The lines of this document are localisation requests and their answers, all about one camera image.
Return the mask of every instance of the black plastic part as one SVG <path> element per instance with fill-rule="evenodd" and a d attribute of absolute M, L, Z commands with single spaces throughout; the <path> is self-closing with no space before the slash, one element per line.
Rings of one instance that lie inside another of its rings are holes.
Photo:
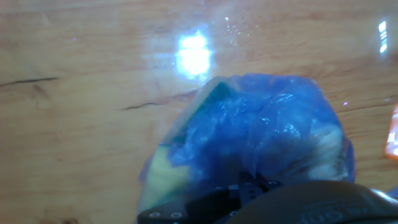
<path fill-rule="evenodd" d="M 192 196 L 178 198 L 143 211 L 138 215 L 137 221 L 138 224 L 224 224 L 242 206 L 281 185 L 278 182 L 269 185 L 264 178 L 260 176 L 253 178 L 243 172 L 239 175 L 238 187 L 213 188 L 194 199 Z"/>
<path fill-rule="evenodd" d="M 398 221 L 398 201 L 365 186 L 314 181 L 282 187 L 245 205 L 226 224 L 342 224 Z"/>

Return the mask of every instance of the plastic bag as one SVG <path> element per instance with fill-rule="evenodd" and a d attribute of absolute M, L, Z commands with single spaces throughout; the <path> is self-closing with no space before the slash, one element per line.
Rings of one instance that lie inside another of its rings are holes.
<path fill-rule="evenodd" d="M 354 181 L 354 152 L 319 86 L 298 76 L 216 77 L 175 121 L 143 173 L 139 210 L 248 171 L 296 184 Z"/>

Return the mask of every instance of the table surface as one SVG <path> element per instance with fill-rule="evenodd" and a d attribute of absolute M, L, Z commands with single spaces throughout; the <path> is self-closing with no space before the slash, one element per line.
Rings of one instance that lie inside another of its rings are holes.
<path fill-rule="evenodd" d="M 393 188 L 396 22 L 395 0 L 0 0 L 0 222 L 131 223 L 173 120 L 247 72 L 314 79 L 358 183 Z"/>

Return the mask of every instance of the wooden table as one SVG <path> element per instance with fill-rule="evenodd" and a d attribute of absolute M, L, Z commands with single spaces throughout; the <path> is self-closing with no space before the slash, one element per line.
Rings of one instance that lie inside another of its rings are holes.
<path fill-rule="evenodd" d="M 0 0 L 0 222 L 131 223 L 173 120 L 211 77 L 246 72 L 316 80 L 358 183 L 398 185 L 382 155 L 397 23 L 395 0 Z"/>

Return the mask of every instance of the screw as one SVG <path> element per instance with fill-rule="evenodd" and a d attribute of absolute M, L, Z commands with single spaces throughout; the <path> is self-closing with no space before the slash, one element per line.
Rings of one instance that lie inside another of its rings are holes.
<path fill-rule="evenodd" d="M 172 218 L 181 218 L 182 214 L 180 212 L 174 212 L 170 215 Z"/>
<path fill-rule="evenodd" d="M 151 214 L 149 214 L 149 217 L 156 218 L 159 217 L 160 215 L 161 215 L 160 212 L 152 212 Z"/>

